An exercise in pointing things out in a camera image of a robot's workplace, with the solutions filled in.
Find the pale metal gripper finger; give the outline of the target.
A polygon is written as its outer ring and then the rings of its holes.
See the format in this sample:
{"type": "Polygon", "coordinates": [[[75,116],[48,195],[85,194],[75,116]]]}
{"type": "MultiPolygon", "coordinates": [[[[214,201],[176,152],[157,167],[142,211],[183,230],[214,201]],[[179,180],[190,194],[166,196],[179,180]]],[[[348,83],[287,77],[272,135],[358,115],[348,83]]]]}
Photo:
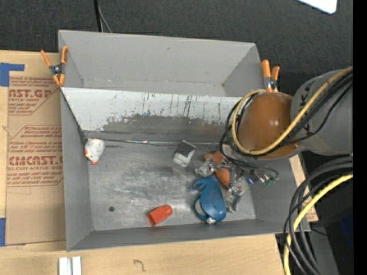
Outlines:
{"type": "Polygon", "coordinates": [[[224,167],[227,165],[227,162],[225,160],[221,160],[219,162],[216,162],[214,160],[214,157],[209,157],[204,161],[204,163],[199,167],[195,169],[195,173],[198,176],[201,177],[207,177],[209,175],[213,175],[216,172],[218,172],[221,169],[224,169],[224,167]]]}
{"type": "Polygon", "coordinates": [[[238,210],[239,202],[244,195],[244,189],[242,186],[232,186],[225,193],[225,204],[227,210],[230,213],[234,213],[238,210]]]}

